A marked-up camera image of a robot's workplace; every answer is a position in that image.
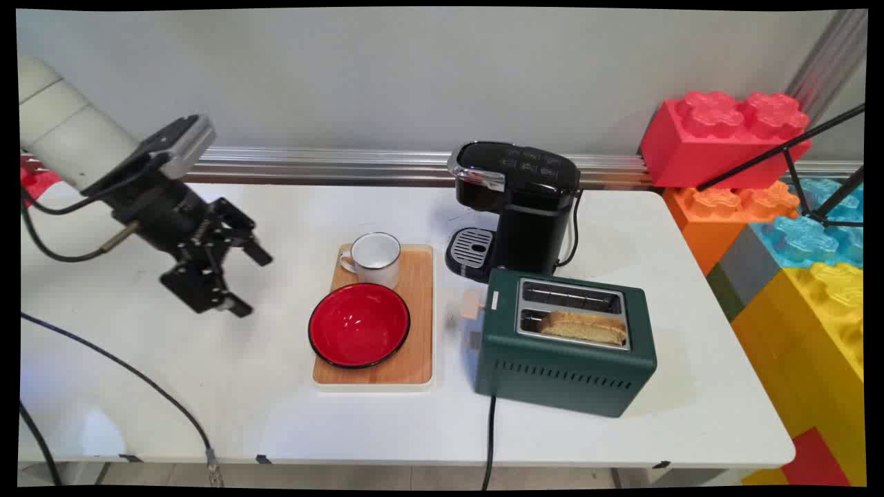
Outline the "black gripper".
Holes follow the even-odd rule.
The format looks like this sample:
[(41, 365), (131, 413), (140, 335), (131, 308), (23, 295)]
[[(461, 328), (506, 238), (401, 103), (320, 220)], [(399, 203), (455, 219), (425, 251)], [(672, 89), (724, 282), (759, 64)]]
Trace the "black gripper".
[[(231, 249), (241, 249), (259, 266), (273, 257), (257, 240), (256, 223), (221, 197), (205, 202), (179, 179), (152, 170), (110, 194), (114, 220), (137, 223), (136, 235), (175, 258), (160, 283), (195, 313), (229, 311), (238, 318), (253, 307), (229, 289), (223, 263)], [(191, 242), (201, 226), (201, 242)]]

